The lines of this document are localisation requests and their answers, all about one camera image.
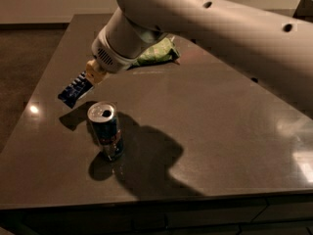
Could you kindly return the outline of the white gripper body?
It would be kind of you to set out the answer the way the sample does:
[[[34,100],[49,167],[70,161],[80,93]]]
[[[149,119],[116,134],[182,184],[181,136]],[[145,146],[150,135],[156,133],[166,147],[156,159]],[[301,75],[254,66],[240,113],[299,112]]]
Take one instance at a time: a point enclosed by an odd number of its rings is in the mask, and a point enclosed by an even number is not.
[[[93,41],[91,50],[104,71],[118,73],[126,70],[139,56],[139,37],[132,29],[104,27]]]

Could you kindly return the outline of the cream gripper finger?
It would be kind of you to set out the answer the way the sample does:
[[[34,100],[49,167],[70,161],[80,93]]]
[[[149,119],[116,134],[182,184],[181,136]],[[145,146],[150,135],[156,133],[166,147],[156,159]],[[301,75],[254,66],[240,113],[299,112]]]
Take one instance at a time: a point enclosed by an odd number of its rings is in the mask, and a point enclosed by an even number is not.
[[[92,84],[99,84],[105,79],[107,72],[101,68],[96,60],[88,61],[86,64],[86,78]]]

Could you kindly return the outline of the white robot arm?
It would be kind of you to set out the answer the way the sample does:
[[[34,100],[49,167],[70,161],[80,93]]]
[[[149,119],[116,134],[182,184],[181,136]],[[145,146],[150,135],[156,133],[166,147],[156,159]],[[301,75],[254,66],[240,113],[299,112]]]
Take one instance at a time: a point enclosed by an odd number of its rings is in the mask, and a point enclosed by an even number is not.
[[[101,82],[128,69],[166,34],[179,35],[227,65],[255,77],[275,95],[313,116],[313,23],[226,0],[117,0],[92,44],[87,76]]]

